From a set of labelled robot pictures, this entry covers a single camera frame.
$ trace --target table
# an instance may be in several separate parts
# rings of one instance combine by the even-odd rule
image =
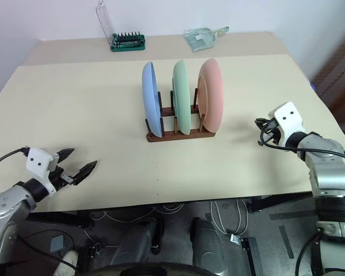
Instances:
[[[242,40],[246,36],[251,38],[248,47]],[[0,93],[0,156],[24,145],[53,151],[75,147],[76,151],[62,163],[70,175],[84,164],[99,160],[80,185],[63,188],[39,203],[37,211],[309,191],[308,168],[295,154],[257,144],[259,129],[254,119],[267,117],[270,110],[287,101],[295,103],[308,132],[334,139],[345,148],[345,135],[332,114],[271,34],[233,34],[224,40],[225,47],[217,44],[212,51],[197,56],[187,52],[189,48],[181,38],[176,40],[175,55],[185,51],[182,56],[188,67],[191,101],[203,62],[215,56],[220,65],[224,115],[215,137],[146,141],[141,72],[146,62],[154,62],[162,105],[168,106],[173,66],[179,57],[165,58],[167,51],[156,53],[156,59],[153,52],[146,51],[129,52],[126,60],[118,55],[100,61],[106,55],[104,50],[97,57],[83,57],[78,62],[76,54],[62,55],[59,47],[54,47],[58,54],[53,54],[52,60],[41,60],[42,55],[37,55],[41,49],[35,49],[29,62],[17,68]],[[261,41],[268,53],[259,50]],[[197,126],[196,114],[192,120]],[[164,119],[164,125],[172,130],[172,118]],[[25,161],[18,155],[0,164],[0,191],[26,180]]]

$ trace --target floor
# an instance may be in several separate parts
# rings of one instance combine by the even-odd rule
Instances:
[[[236,201],[228,199],[216,202],[220,208],[225,229],[234,231],[238,223]],[[241,229],[243,229],[245,226],[245,209],[242,204],[239,206],[242,213]],[[248,215],[248,228],[242,237],[256,238],[264,275],[286,276],[294,274],[297,255],[305,241],[315,231],[316,216],[314,209],[314,200],[306,198]],[[123,210],[110,210],[108,214],[119,220],[132,220],[150,212],[150,210],[150,206],[140,206]],[[94,213],[95,218],[99,218],[102,215],[102,212]],[[213,215],[218,222],[215,208],[213,209]],[[190,202],[184,204],[183,208],[175,214],[167,215],[153,212],[150,216],[163,216],[166,229],[161,253],[159,255],[150,254],[149,261],[191,264],[193,252],[189,239],[190,223],[193,217],[211,220],[210,202]],[[107,245],[108,247],[95,256],[91,262],[92,269],[104,267],[110,262],[116,250],[116,247],[113,246],[117,246],[121,242],[122,237],[132,226],[132,223],[118,223],[106,216],[100,220],[95,220],[95,226],[92,229],[88,229],[88,233],[93,239],[100,241],[103,246]],[[28,237],[38,231],[49,229],[58,229],[69,233],[74,239],[76,248],[86,244],[93,244],[82,229],[55,224],[26,221],[20,230],[20,235],[31,245],[49,252],[50,241],[54,236],[59,235],[59,232],[47,231]],[[220,239],[224,247],[229,275],[250,275],[246,253],[241,247],[231,243],[227,236],[220,234]],[[66,250],[72,247],[69,237],[66,238],[66,245]],[[312,275],[309,258],[309,252],[307,252],[301,263],[300,275]],[[56,261],[33,252],[18,241],[13,261],[23,260],[28,262],[9,268],[7,274],[38,275],[38,271],[40,271],[41,275],[52,275],[57,266]]]

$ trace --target blue plate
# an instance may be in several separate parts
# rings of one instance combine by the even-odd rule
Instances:
[[[161,114],[159,96],[157,91],[156,76],[154,65],[148,62],[142,72],[142,92],[145,115],[151,131],[157,137],[162,137]]]

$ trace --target screwdriver bit set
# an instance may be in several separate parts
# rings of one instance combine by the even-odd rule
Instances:
[[[138,32],[113,33],[110,49],[113,52],[140,51],[145,49],[144,35]]]

